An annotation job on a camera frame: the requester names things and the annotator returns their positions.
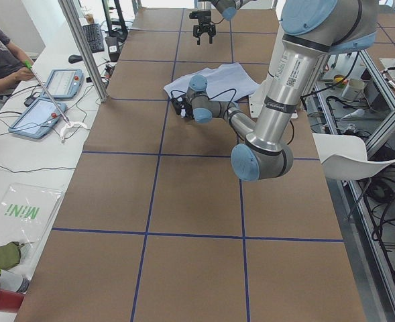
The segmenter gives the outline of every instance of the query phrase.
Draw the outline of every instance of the crumpled white cloth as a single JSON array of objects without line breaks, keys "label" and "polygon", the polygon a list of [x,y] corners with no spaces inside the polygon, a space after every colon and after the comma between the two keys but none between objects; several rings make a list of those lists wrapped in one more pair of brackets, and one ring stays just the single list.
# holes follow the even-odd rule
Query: crumpled white cloth
[{"label": "crumpled white cloth", "polygon": [[[219,93],[226,91],[227,89],[235,89],[237,92],[233,98],[233,101],[237,101],[244,96],[253,94],[259,84],[254,82],[251,77],[246,73],[240,63],[235,62],[233,64],[224,64],[216,69],[205,68],[198,72],[182,76],[172,83],[166,85],[164,90],[171,98],[171,91],[174,89],[178,91],[186,92],[190,79],[196,75],[201,74],[208,80],[207,93],[209,97],[214,97]],[[234,91],[226,92],[216,98],[216,101],[230,101]],[[173,92],[174,97],[180,96],[181,93]]]}]

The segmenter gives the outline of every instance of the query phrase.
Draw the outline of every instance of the white table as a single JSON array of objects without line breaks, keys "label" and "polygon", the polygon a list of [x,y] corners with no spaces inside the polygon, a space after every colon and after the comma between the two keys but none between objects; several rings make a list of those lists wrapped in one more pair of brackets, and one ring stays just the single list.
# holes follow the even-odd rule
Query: white table
[{"label": "white table", "polygon": [[[68,57],[71,54],[79,54],[79,51],[76,47],[67,23],[64,23],[64,25],[58,30],[58,34],[54,40],[48,46],[46,46],[44,51],[36,60],[34,64],[34,70],[42,80],[46,80],[49,73],[54,68],[80,68],[84,72],[84,77],[88,77],[89,74],[82,61],[75,64],[68,63]],[[103,63],[109,61],[107,46],[105,45],[104,52],[96,53],[93,56],[95,58],[96,64],[101,64],[99,70],[103,71],[105,67]],[[36,80],[21,82],[15,92],[36,84]],[[91,83],[86,83],[84,80],[77,96],[73,100],[65,102],[68,107],[74,105],[74,103],[82,97],[86,88],[89,86],[91,86]],[[25,98],[31,93],[31,91],[32,90],[30,89],[23,93],[14,95],[2,107],[1,112],[25,111],[26,106],[23,104],[23,102]],[[94,88],[92,88],[78,104],[78,106],[88,114],[84,122],[87,124],[89,129],[91,128],[96,117],[99,103],[100,101],[99,97],[97,96],[97,92]],[[77,107],[73,107],[67,111],[67,116],[71,121],[82,121],[85,114],[77,109]],[[16,120],[17,115],[2,114],[0,117],[3,121],[11,125]],[[57,132],[60,132],[60,129],[63,127],[63,125],[64,121],[61,119],[54,126],[54,129],[56,129]],[[68,130],[66,132],[66,137],[74,130],[75,129]],[[8,132],[7,126],[0,121],[0,134],[6,132]],[[4,136],[0,136],[0,165],[12,170],[32,170],[37,168],[57,167],[75,168],[82,152],[82,145],[84,144],[88,134],[88,130],[80,128],[70,139],[67,139],[64,143],[62,143],[55,131],[50,131],[50,133],[40,140],[31,140],[22,136],[8,133]],[[7,191],[8,186],[15,182],[58,189],[66,192],[70,179],[72,178],[72,174],[73,170],[45,170],[32,173],[14,174],[0,168],[0,201],[2,196]],[[46,238],[48,238],[48,233],[42,241],[42,245],[40,245],[38,249],[38,254],[36,254],[32,260],[31,268],[28,268],[26,272],[21,272],[24,273],[28,278],[32,277],[34,270],[36,269],[36,265],[42,253]],[[11,269],[11,271],[20,272],[19,266]],[[0,322],[10,322],[14,319],[15,314],[0,313]]]}]

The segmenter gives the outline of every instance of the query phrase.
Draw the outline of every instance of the computer mouse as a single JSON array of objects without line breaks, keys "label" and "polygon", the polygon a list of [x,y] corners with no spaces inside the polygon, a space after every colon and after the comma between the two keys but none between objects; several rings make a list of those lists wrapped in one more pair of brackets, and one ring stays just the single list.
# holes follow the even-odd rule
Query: computer mouse
[{"label": "computer mouse", "polygon": [[79,55],[70,55],[69,56],[69,64],[74,64],[75,62],[80,62],[82,60],[82,57]]}]

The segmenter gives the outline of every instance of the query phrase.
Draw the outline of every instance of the person's arm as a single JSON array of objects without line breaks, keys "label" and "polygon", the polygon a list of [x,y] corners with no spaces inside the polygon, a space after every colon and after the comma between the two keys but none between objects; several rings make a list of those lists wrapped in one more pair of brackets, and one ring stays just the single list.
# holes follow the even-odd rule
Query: person's arm
[{"label": "person's arm", "polygon": [[6,45],[8,50],[20,61],[25,62],[26,60],[30,62],[31,65],[34,64],[34,61],[22,50],[19,46],[14,44],[13,42],[9,42]]},{"label": "person's arm", "polygon": [[19,81],[28,81],[34,77],[33,73],[26,67],[23,67],[12,74],[0,78],[0,93],[10,89]]}]

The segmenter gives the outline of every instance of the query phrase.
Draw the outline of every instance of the green pouch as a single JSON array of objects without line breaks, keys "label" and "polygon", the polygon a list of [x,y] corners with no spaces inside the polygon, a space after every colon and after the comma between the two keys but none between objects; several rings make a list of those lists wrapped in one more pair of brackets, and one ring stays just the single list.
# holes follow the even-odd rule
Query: green pouch
[{"label": "green pouch", "polygon": [[4,246],[0,246],[0,268],[8,270],[17,266],[20,263],[21,252],[20,249],[24,244],[19,244],[12,241]]}]

